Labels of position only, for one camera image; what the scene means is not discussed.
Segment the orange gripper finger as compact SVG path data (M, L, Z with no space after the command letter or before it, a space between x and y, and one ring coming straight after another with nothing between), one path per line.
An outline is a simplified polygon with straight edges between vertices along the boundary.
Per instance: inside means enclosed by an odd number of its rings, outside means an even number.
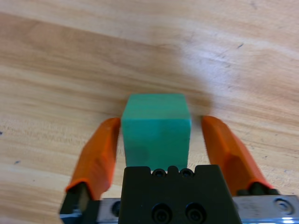
M220 167L233 196L279 195L249 150L223 121L204 116L201 126L210 163Z
M101 195L113 180L120 124L119 118L105 120L83 147L65 189L62 221L97 220Z

